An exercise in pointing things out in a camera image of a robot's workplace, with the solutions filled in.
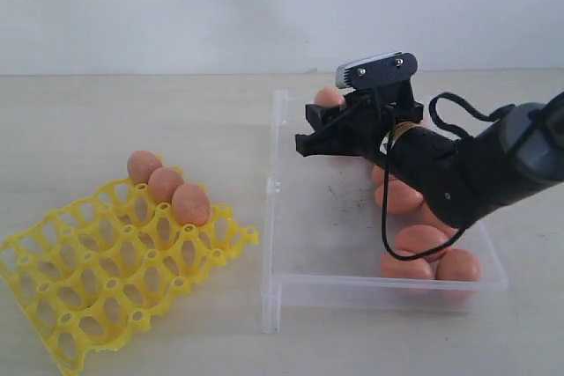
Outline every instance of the robotic arm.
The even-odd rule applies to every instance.
[[[456,136],[417,125],[423,105],[413,97],[415,56],[394,53],[339,66],[338,88],[353,88],[340,107],[306,105],[314,132],[295,136],[296,150],[312,155],[361,156],[384,168],[382,240],[398,260],[415,260],[454,244],[472,225],[500,207],[517,203],[564,181],[564,92],[547,104],[500,107],[484,115],[451,92],[434,97],[434,124]],[[438,100],[457,103],[492,124],[478,136],[444,122]],[[445,244],[420,254],[393,252],[386,238],[390,173],[419,191],[429,209],[458,231]]]

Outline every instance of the yellow egg tray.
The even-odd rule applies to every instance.
[[[257,242],[228,204],[213,204],[206,225],[180,226],[169,203],[155,204],[146,184],[128,178],[6,239],[0,276],[61,373],[76,376],[88,351],[119,350],[211,268]]]

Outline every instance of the brown egg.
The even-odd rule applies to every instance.
[[[479,259],[460,248],[449,250],[437,265],[436,278],[441,281],[477,282],[481,278]],[[472,291],[445,290],[444,295],[455,301],[468,299]]]
[[[182,184],[176,189],[172,200],[173,214],[180,225],[204,225],[210,218],[210,199],[195,184]]]
[[[127,161],[127,172],[135,185],[149,182],[151,174],[160,167],[162,162],[150,151],[135,151]]]
[[[440,244],[447,242],[449,237],[444,232],[439,231],[437,228],[429,225],[411,225],[402,229],[397,233],[394,244],[397,249],[411,251],[418,254],[427,251],[430,248],[440,246]],[[444,249],[438,253],[428,255],[423,260],[427,262],[436,262],[448,249]]]
[[[321,107],[339,106],[345,103],[345,96],[338,88],[325,87],[315,95],[314,103]]]
[[[383,205],[384,186],[376,189],[375,200],[380,207]],[[423,203],[423,195],[406,183],[390,181],[388,187],[388,213],[400,215],[415,211]]]
[[[390,173],[390,181],[397,178]],[[374,166],[372,169],[372,182],[378,186],[384,183],[384,170],[379,166]]]
[[[421,207],[421,221],[425,225],[434,226],[446,233],[449,238],[456,233],[455,228],[445,225],[437,216],[434,215],[434,213],[429,209],[429,206],[427,206],[427,203],[423,203],[423,206]]]
[[[396,250],[401,255],[412,255],[412,252]],[[395,277],[402,279],[433,279],[433,268],[423,259],[404,262],[395,259],[388,253],[382,254],[380,258],[380,274],[383,277]]]
[[[184,183],[182,176],[171,167],[160,167],[149,178],[149,194],[154,202],[170,203],[175,190]]]

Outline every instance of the egg tray cell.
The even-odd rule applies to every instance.
[[[169,203],[155,204],[146,184],[128,178],[6,239],[0,276],[61,373],[76,376],[89,350],[119,350],[211,268],[257,242],[228,204],[212,205],[205,225],[180,226]]]

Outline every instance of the transparent plastic box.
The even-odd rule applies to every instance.
[[[263,234],[264,333],[279,330],[282,306],[474,312],[507,288],[482,223],[456,244],[480,259],[479,282],[379,277],[384,248],[372,166],[360,158],[305,159],[295,150],[294,135],[312,131],[304,116],[312,101],[311,96],[278,91],[273,102]],[[390,243],[402,227],[417,223],[418,214],[389,216]],[[471,295],[465,300],[457,295],[467,292]]]

